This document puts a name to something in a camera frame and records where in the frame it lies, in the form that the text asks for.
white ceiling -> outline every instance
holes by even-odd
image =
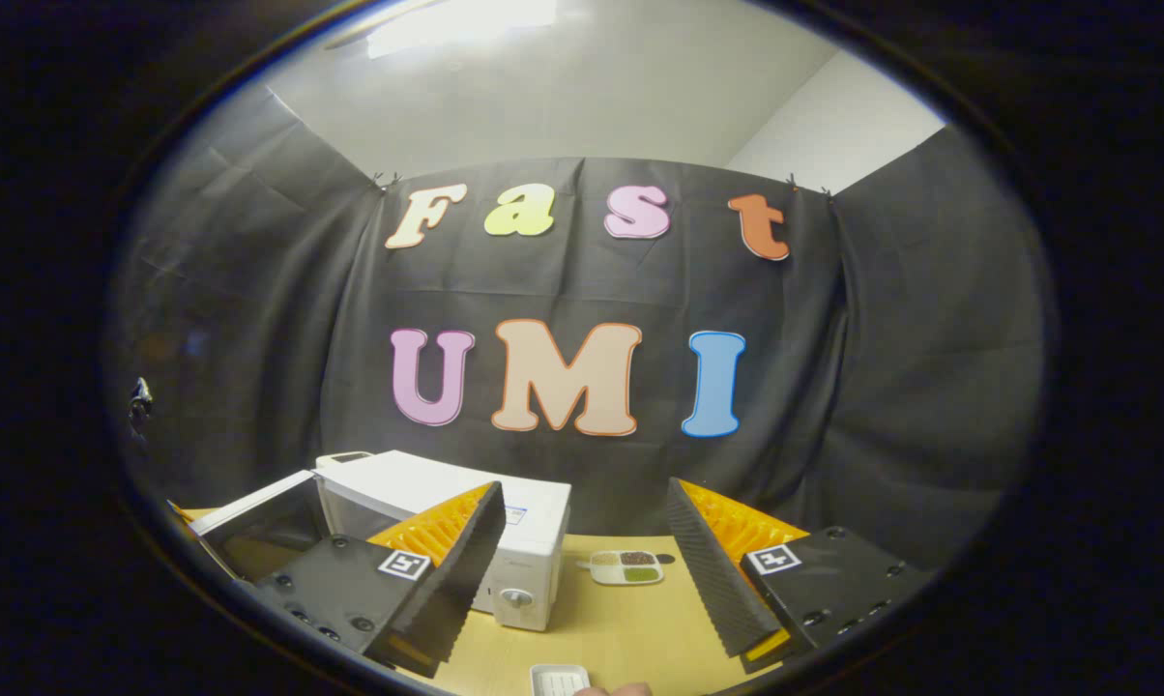
[[[552,26],[494,43],[377,59],[365,41],[317,45],[267,83],[369,173],[559,156],[723,168],[836,51],[740,0],[559,0]]]

black curtain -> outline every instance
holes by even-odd
[[[423,243],[386,249],[410,192],[467,184]],[[556,191],[554,226],[492,236],[514,185]],[[608,193],[658,185],[670,228],[603,228]],[[728,199],[785,211],[785,261],[741,243]],[[666,533],[683,476],[807,527],[844,524],[934,566],[1014,480],[1042,396],[1045,285],[1032,225],[945,128],[837,196],[680,163],[495,163],[386,190],[268,92],[213,114],[149,190],[115,283],[115,407],[143,375],[157,397],[146,483],[220,505],[319,454],[397,448],[574,484],[575,533]],[[598,322],[643,332],[629,436],[497,431],[509,318],[546,322],[566,360]],[[435,399],[433,340],[467,331],[454,422],[392,402],[389,335],[431,336],[419,390]],[[741,334],[739,431],[694,439],[697,331]],[[538,404],[533,402],[533,409]],[[581,413],[581,404],[574,418]]]

peach letter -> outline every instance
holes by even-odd
[[[424,189],[411,193],[410,207],[406,208],[406,214],[402,215],[402,223],[397,225],[397,232],[384,240],[385,248],[418,247],[419,242],[424,241],[424,233],[419,232],[419,228],[427,225],[427,229],[432,229],[433,226],[440,225],[440,219],[445,216],[448,201],[441,201],[441,198],[461,203],[462,198],[466,198],[466,185],[442,185],[440,189]]]
[[[772,223],[783,225],[785,212],[768,207],[767,199],[758,193],[733,198],[728,206],[740,213],[740,237],[754,256],[772,261],[789,257],[789,246],[772,237]]]
[[[547,325],[509,320],[497,326],[505,343],[504,406],[492,413],[502,431],[534,431],[530,391],[539,397],[547,424],[560,431],[585,391],[585,410],[574,427],[585,435],[630,435],[638,421],[630,413],[630,364],[643,332],[626,322],[602,322],[587,334],[577,356],[565,364]]]

wooden table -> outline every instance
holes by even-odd
[[[185,511],[197,517],[207,511]],[[595,551],[648,551],[676,560],[662,582],[606,585],[577,568]],[[595,687],[647,682],[655,696],[701,696],[764,674],[746,675],[724,655],[676,541],[672,537],[565,534],[560,587],[547,631],[506,628],[471,611],[453,656],[427,682],[459,696],[530,696],[532,665],[582,665]]]

pink letter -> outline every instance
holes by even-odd
[[[443,385],[440,400],[424,402],[419,397],[419,349],[427,345],[427,334],[417,328],[392,332],[392,402],[406,418],[424,425],[454,422],[462,413],[462,375],[466,353],[475,347],[475,336],[464,331],[442,331],[436,345],[445,350]]]
[[[667,232],[669,216],[662,206],[667,203],[656,185],[622,185],[608,194],[608,209],[603,218],[608,234],[634,239],[652,239]]]

